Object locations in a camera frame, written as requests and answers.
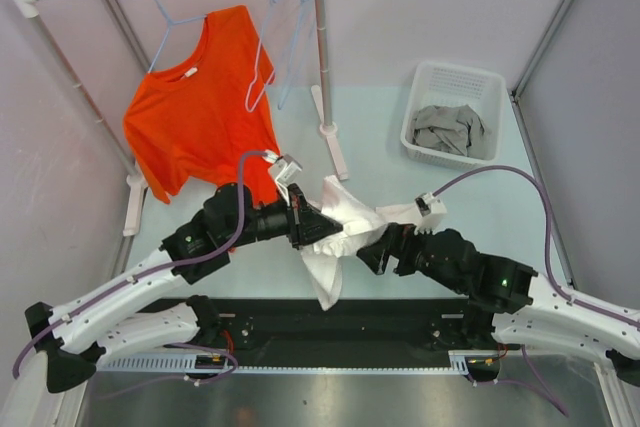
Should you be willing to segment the white t shirt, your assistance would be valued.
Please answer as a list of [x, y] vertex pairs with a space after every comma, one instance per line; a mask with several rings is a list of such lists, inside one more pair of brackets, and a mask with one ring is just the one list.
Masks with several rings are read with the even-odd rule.
[[421, 214], [413, 203], [370, 208], [353, 196], [334, 175], [323, 179], [319, 207], [323, 215], [342, 225], [342, 231], [302, 248], [301, 258], [320, 307], [327, 311], [337, 303], [341, 294], [341, 260], [378, 241], [388, 224], [416, 224]]

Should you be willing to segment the blue wire hanger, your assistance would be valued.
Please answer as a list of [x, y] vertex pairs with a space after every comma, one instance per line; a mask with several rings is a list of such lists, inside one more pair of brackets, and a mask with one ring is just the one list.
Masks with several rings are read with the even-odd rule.
[[314, 30], [313, 24], [317, 17], [313, 13], [314, 7], [312, 6], [315, 0], [298, 1], [296, 24], [288, 47], [285, 79], [282, 81], [282, 89], [277, 101], [277, 109], [279, 111], [285, 108], [291, 91], [299, 80], [303, 65], [306, 63]]

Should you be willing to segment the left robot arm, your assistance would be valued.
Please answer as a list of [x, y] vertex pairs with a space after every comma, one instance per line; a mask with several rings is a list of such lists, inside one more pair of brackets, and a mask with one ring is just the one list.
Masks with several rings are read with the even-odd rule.
[[110, 361], [147, 349], [212, 346], [222, 321], [207, 297], [195, 295], [155, 313], [147, 313], [146, 307], [228, 265], [234, 248], [285, 237], [301, 249], [342, 230], [295, 184], [285, 196], [259, 206], [244, 185], [219, 187], [189, 222], [136, 267], [67, 304], [37, 302], [26, 310], [32, 347], [46, 355], [47, 390], [71, 390]]

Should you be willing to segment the grey t shirt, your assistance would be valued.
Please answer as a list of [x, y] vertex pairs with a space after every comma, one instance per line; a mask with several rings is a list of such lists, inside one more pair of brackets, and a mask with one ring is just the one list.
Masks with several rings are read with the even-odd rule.
[[427, 105], [409, 123], [413, 145], [475, 159], [488, 155], [491, 136], [490, 128], [469, 105]]

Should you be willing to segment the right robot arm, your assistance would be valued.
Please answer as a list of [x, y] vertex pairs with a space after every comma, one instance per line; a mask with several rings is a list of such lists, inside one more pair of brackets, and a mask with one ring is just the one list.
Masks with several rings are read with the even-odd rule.
[[475, 314], [461, 323], [473, 348], [491, 341], [582, 357], [639, 384], [639, 313], [571, 288], [555, 289], [534, 268], [481, 253], [453, 230], [418, 232], [392, 223], [382, 237], [357, 252], [375, 274], [396, 259], [398, 276], [421, 273], [467, 298]]

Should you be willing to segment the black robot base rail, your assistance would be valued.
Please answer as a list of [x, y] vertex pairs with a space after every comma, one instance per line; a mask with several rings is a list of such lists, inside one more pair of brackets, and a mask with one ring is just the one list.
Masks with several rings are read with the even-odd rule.
[[498, 367], [509, 347], [491, 317], [461, 299], [215, 299], [217, 316], [194, 344], [229, 348], [243, 367], [392, 370], [446, 367], [453, 351]]

